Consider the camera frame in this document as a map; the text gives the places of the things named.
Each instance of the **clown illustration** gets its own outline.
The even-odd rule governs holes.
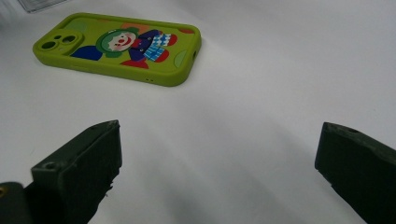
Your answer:
[[[169,56],[169,51],[163,47],[176,42],[176,35],[163,34],[159,30],[139,35],[136,28],[117,29],[100,36],[95,46],[79,48],[71,56],[98,61],[104,54],[107,58],[119,58],[127,51],[131,60],[120,64],[149,68],[146,60],[163,62]]]

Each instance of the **phone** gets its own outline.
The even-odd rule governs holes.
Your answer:
[[[192,25],[77,13],[33,52],[45,65],[172,87],[188,78],[200,47]]]

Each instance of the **clown face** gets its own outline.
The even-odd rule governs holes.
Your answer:
[[[113,36],[113,38],[107,42],[108,48],[112,51],[124,51],[131,47],[135,39],[136,35],[134,33],[122,32]]]

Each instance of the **white table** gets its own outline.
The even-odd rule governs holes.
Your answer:
[[[66,16],[193,24],[174,88],[49,67],[32,52]],[[364,223],[315,170],[324,121],[396,147],[396,2],[72,0],[0,28],[0,181],[89,126],[120,121],[123,166],[90,223]]]

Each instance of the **smartphone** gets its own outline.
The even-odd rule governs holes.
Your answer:
[[[200,47],[192,25],[77,13],[33,52],[45,65],[172,87],[188,78]]]

